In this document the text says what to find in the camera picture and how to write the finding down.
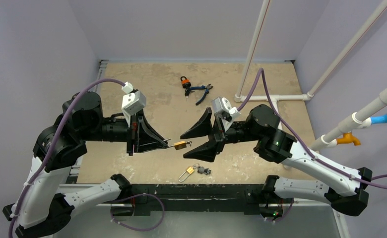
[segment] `wall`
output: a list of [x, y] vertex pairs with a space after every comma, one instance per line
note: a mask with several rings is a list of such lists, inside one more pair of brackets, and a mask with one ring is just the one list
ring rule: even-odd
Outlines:
[[[377, 1], [329, 1], [315, 30], [295, 62], [303, 92], [319, 79], [348, 40], [369, 17]], [[333, 129], [387, 87], [387, 11], [350, 53], [332, 77], [307, 103], [315, 136]], [[387, 108], [377, 115], [385, 113]], [[350, 167], [387, 174], [387, 125], [353, 132], [362, 145], [323, 149], [329, 158]], [[377, 180], [387, 184], [387, 179]], [[347, 217], [352, 237], [387, 237], [387, 190], [369, 187], [369, 206], [359, 217]]]
[[37, 136], [97, 69], [66, 0], [0, 0], [0, 237], [9, 224], [2, 208], [18, 198]]
[[[262, 0], [69, 0], [101, 59], [244, 61]], [[295, 59], [328, 0], [273, 0], [256, 60]]]

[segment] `cable clip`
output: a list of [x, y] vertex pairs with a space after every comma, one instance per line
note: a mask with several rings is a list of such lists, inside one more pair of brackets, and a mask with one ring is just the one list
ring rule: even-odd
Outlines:
[[27, 186], [33, 186], [33, 185], [34, 185], [33, 182], [32, 182], [32, 183], [25, 182], [23, 186], [24, 186], [24, 187], [27, 187]]

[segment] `robotic arm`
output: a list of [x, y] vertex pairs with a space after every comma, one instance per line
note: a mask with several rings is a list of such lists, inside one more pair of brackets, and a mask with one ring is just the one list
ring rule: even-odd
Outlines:
[[[182, 134], [181, 139], [208, 136], [209, 141], [184, 154], [184, 158], [214, 162], [225, 144], [257, 141], [254, 151], [269, 162], [297, 168], [317, 180], [296, 180], [268, 176], [262, 193], [265, 197], [304, 198], [330, 204], [343, 214], [358, 216], [367, 206], [369, 194], [366, 184], [340, 174], [315, 161], [306, 153], [296, 138], [277, 129], [280, 118], [266, 106], [253, 108], [246, 120], [233, 121], [240, 113], [231, 107], [226, 98], [212, 102], [215, 120], [211, 124], [212, 110], [207, 108], [199, 121]], [[372, 171], [367, 168], [352, 169], [338, 164], [316, 152], [318, 159], [355, 178], [371, 181]]]
[[[87, 153], [86, 141], [126, 142], [127, 153], [142, 153], [168, 148], [167, 140], [148, 124], [143, 108], [145, 96], [126, 83], [122, 90], [123, 113], [104, 118], [100, 96], [94, 92], [85, 93], [74, 107], [66, 121], [61, 137], [46, 167], [31, 184], [25, 196], [20, 214], [16, 218], [18, 237], [42, 237], [61, 230], [72, 217], [97, 204], [131, 196], [131, 184], [121, 174], [113, 175], [106, 182], [84, 191], [56, 193], [76, 160]], [[69, 108], [76, 95], [62, 106]], [[37, 138], [28, 179], [42, 164], [64, 113], [54, 125], [46, 128]], [[3, 213], [11, 221], [16, 204], [4, 207]]]

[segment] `pliers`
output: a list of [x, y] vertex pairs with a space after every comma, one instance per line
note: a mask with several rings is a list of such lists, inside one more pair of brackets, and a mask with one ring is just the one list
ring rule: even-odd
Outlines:
[[211, 84], [208, 84], [207, 86], [202, 85], [202, 86], [198, 86], [198, 87], [190, 87], [190, 88], [187, 88], [187, 89], [186, 89], [185, 94], [188, 94], [188, 95], [189, 95], [189, 93], [192, 92], [192, 91], [194, 91], [194, 90], [204, 90], [204, 89], [205, 89], [204, 96], [203, 96], [199, 101], [197, 101], [197, 102], [195, 103], [195, 105], [198, 106], [200, 103], [202, 103], [202, 102], [204, 101], [206, 95], [209, 93], [209, 90], [210, 90], [211, 88], [213, 88], [213, 87], [214, 87], [214, 86], [211, 86]]

